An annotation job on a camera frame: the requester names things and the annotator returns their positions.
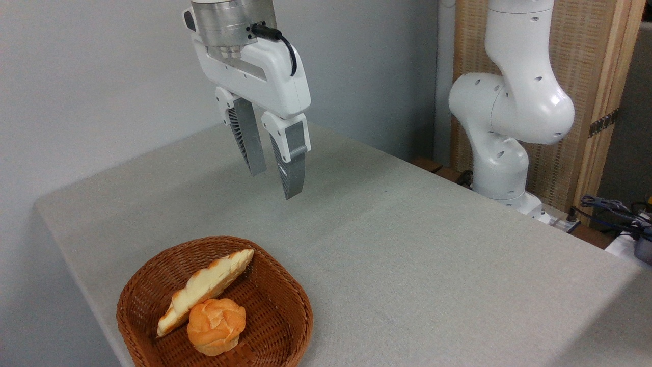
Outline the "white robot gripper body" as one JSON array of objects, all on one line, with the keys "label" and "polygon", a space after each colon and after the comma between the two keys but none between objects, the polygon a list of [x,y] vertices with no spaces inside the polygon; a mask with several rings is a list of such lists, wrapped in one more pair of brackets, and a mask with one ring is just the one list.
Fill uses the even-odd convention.
[{"label": "white robot gripper body", "polygon": [[310,106],[296,49],[252,31],[277,27],[274,7],[191,6],[183,19],[203,72],[217,86],[283,119]]}]

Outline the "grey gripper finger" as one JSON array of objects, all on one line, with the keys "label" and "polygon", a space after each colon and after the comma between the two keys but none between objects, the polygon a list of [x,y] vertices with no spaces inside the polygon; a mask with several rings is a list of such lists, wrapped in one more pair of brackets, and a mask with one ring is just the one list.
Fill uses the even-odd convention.
[{"label": "grey gripper finger", "polygon": [[307,117],[299,114],[290,119],[266,111],[261,121],[270,135],[285,198],[302,192],[305,179],[305,158],[311,150]]},{"label": "grey gripper finger", "polygon": [[240,153],[252,176],[267,170],[253,105],[249,100],[216,87],[221,120],[231,128]]}]

